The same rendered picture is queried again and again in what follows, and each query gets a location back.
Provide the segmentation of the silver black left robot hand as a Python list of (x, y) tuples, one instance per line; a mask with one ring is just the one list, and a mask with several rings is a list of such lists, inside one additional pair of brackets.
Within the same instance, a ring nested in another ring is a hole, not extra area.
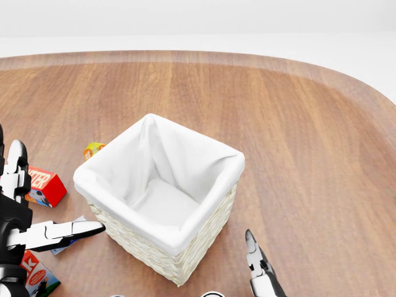
[(23, 198), (30, 187), (27, 149), (13, 140), (4, 158), (4, 133), (0, 125), (0, 264), (19, 265), (26, 250), (43, 252), (68, 246), (71, 241), (106, 230), (98, 221), (32, 223), (33, 211)]

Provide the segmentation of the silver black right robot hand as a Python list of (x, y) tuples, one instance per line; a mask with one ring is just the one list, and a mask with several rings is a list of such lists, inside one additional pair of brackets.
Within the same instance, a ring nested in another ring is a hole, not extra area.
[(251, 270), (249, 283), (253, 297), (288, 297), (250, 229), (245, 232), (245, 242), (248, 249), (246, 260)]

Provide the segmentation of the white wicker basket cloth liner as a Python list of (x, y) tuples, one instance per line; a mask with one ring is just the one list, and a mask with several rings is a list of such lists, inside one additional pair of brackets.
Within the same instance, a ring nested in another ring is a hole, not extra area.
[(239, 150), (147, 114), (73, 180), (111, 239), (182, 286), (227, 223), (244, 166)]

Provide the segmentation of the red butter box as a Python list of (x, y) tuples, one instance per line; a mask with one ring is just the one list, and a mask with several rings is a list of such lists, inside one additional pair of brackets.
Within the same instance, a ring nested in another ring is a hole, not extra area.
[(45, 207), (54, 208), (66, 195), (67, 190), (56, 173), (29, 166), (31, 190), (25, 200)]

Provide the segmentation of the red green milk carton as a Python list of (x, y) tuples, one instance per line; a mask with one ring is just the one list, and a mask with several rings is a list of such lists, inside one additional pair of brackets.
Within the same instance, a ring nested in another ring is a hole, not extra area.
[(27, 271), (25, 288), (29, 297), (48, 297), (61, 282), (30, 251), (26, 250), (20, 265)]

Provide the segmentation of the small orange food box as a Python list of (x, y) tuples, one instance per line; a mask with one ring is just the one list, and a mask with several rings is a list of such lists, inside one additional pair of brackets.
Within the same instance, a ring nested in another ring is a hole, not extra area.
[(87, 147), (83, 151), (84, 161), (87, 161), (89, 158), (94, 156), (97, 152), (99, 152), (105, 144), (99, 142), (91, 142), (87, 145)]

